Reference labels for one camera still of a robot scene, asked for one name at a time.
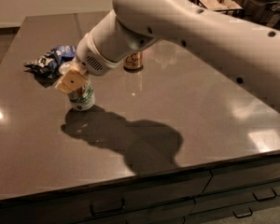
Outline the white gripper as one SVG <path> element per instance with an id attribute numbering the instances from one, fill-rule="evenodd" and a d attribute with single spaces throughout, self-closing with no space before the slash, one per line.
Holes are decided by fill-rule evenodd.
<path id="1" fill-rule="evenodd" d="M 119 62 L 109 61 L 99 52 L 95 46 L 92 33 L 86 33 L 78 43 L 76 60 L 95 76 L 103 76 L 119 65 Z M 68 94 L 83 87 L 87 82 L 88 78 L 86 76 L 75 69 L 69 69 L 57 81 L 55 88 L 64 94 Z"/>

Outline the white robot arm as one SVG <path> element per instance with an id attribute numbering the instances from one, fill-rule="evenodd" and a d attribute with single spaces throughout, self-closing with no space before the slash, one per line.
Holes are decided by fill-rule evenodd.
<path id="1" fill-rule="evenodd" d="M 188 50 L 280 113 L 280 31 L 188 0 L 112 0 L 112 10 L 80 40 L 57 81 L 68 94 L 127 56 L 163 39 Z"/>

